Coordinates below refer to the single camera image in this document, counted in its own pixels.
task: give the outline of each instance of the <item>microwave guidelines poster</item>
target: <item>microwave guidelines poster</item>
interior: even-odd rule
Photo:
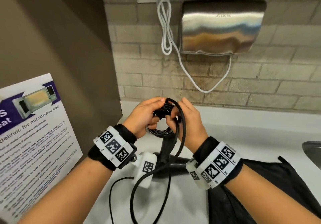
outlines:
[[[0,219],[18,222],[81,156],[50,74],[0,89]]]

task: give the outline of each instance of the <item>black bag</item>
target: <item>black bag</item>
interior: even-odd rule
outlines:
[[[282,157],[280,163],[266,163],[243,159],[245,165],[291,196],[317,217],[321,206],[295,169]],[[256,223],[237,198],[225,187],[218,186],[207,192],[210,224]]]

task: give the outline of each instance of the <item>backsplash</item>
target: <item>backsplash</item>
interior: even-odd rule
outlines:
[[[321,0],[266,0],[251,51],[233,56],[229,75],[208,94],[185,76],[175,50],[163,55],[155,3],[104,1],[122,100],[186,97],[201,105],[321,113]],[[183,1],[171,0],[175,40]],[[182,55],[182,60],[205,90],[228,67],[228,57]]]

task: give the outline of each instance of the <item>white power cord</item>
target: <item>white power cord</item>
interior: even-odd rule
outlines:
[[[164,3],[167,3],[167,10],[165,11],[164,8]],[[191,80],[191,82],[194,84],[194,86],[203,93],[209,93],[211,91],[213,91],[228,75],[230,69],[231,69],[231,63],[232,63],[232,57],[230,56],[230,61],[229,61],[229,67],[227,68],[226,74],[219,80],[219,82],[217,84],[215,84],[215,86],[213,88],[211,88],[210,90],[202,90],[201,88],[199,88],[197,86],[197,84],[194,82],[194,80],[192,79],[192,77],[188,74],[188,72],[186,71],[183,63],[182,63],[182,59],[180,56],[180,52],[179,49],[177,48],[175,42],[174,42],[174,36],[173,36],[173,32],[172,29],[170,27],[170,21],[171,21],[171,14],[172,14],[172,5],[170,0],[157,0],[157,15],[159,18],[159,21],[162,25],[162,29],[163,29],[163,37],[162,37],[162,52],[165,55],[169,55],[172,52],[172,47],[175,48],[177,55],[179,57],[179,64],[181,65],[183,71],[186,73],[187,77]]]

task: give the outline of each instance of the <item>black wrist strap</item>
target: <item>black wrist strap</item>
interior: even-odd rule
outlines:
[[[206,158],[210,155],[210,153],[219,145],[219,141],[217,141],[213,137],[208,137],[203,144],[198,148],[198,150],[194,153],[193,158],[201,164]],[[229,181],[234,179],[240,172],[243,166],[243,161],[237,163],[235,168],[230,172],[230,174],[222,181],[221,184],[227,184]]]
[[[136,142],[137,138],[135,137],[135,135],[131,131],[129,131],[124,125],[118,124],[115,125],[113,128],[117,130],[119,135],[127,142],[132,144]],[[102,165],[104,165],[112,171],[117,169],[117,167],[115,167],[115,165],[100,152],[96,145],[94,145],[90,149],[90,151],[88,152],[88,157],[92,160],[99,161],[100,163],[102,163]]]

